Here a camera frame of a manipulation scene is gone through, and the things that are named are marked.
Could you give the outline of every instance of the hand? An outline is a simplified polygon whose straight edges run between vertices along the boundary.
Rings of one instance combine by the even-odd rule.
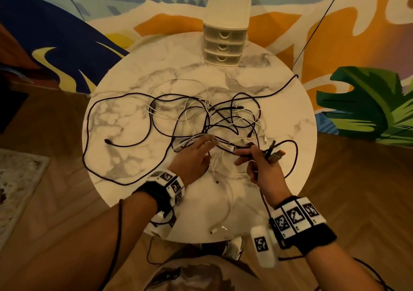
[[[168,170],[177,174],[183,184],[188,186],[201,178],[209,168],[209,151],[218,145],[213,135],[204,135],[191,146],[182,149],[173,159]]]
[[[263,151],[256,145],[253,145],[250,149],[236,149],[234,153],[240,156],[234,162],[236,166],[250,161],[247,167],[247,174],[250,176],[251,182],[259,186],[265,200],[273,208],[289,196],[292,196],[285,182],[280,164],[278,162],[274,164],[268,163]],[[242,155],[247,154],[252,154],[254,160],[251,161],[249,157],[242,157]],[[255,177],[254,170],[258,170],[258,180]]]

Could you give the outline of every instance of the marble tabletop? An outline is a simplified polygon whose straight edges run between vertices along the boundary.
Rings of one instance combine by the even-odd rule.
[[[237,67],[214,66],[204,62],[202,53],[203,35],[183,33],[160,39],[144,45],[128,54],[102,79],[91,95],[87,109],[98,100],[119,96],[128,92],[199,95],[209,98],[211,103],[229,100],[238,92],[249,95],[268,95],[286,84],[294,75],[276,56],[260,46],[246,42],[240,65]],[[118,145],[139,142],[148,131],[149,117],[147,97],[125,96],[101,101],[90,112],[89,142],[85,162],[100,176],[128,183],[149,173],[163,158],[171,139],[152,129],[149,137],[135,147],[113,147],[106,138]],[[310,173],[316,153],[317,130],[310,99],[300,81],[294,78],[280,93],[258,100],[261,106],[262,123],[266,125],[267,144],[261,137],[263,147],[268,147],[273,137],[277,142],[294,140],[299,148],[297,164],[286,179],[293,194],[298,194]],[[174,120],[164,119],[176,116],[182,105],[162,104],[157,106],[158,117],[154,122],[159,130],[172,134]],[[83,149],[86,143],[86,118],[83,123]],[[190,119],[190,125],[180,123],[177,133],[190,135],[202,128],[197,117]],[[220,133],[230,140],[234,134]],[[280,164],[284,174],[289,172],[296,157],[295,146],[287,142],[280,146],[286,152]],[[211,164],[221,158],[217,148],[211,151]],[[163,165],[166,167],[175,153],[169,151]],[[176,206],[176,221],[168,240],[185,243],[218,242],[245,235],[255,225],[266,224],[268,215],[262,203],[258,187],[250,182],[245,167],[235,168],[235,156],[225,153],[226,169],[217,159],[208,172],[186,190],[184,199]],[[145,179],[121,186],[90,173],[97,191],[109,206],[120,198],[129,196]],[[219,230],[211,234],[210,230]]]

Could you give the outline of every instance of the carpet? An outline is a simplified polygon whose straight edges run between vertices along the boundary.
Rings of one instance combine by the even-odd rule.
[[[0,149],[0,251],[49,163],[46,156]]]

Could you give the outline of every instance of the painted mural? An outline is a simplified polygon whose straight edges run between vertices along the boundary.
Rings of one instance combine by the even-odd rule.
[[[208,0],[0,0],[0,74],[93,92],[128,52],[202,31]],[[319,131],[413,147],[413,0],[253,0],[248,39],[300,76]]]

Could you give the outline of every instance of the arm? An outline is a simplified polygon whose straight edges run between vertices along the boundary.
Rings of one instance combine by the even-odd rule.
[[[168,169],[177,174],[185,186],[199,179],[208,169],[208,153],[218,142],[203,136],[180,151]],[[158,210],[157,202],[145,192],[123,200],[122,235],[116,266],[122,266],[146,225]],[[80,227],[37,257],[4,290],[98,290],[106,277],[118,236],[118,204]]]
[[[251,182],[261,189],[267,203],[276,207],[283,200],[292,196],[284,179],[280,164],[269,164],[257,146],[251,149],[234,151],[240,157],[235,165],[241,165],[250,158],[242,155],[252,154],[254,160],[248,163],[247,174]],[[258,170],[258,180],[253,172]],[[380,291],[382,288],[351,256],[344,252],[336,242],[323,247],[316,247],[306,256],[323,291]]]

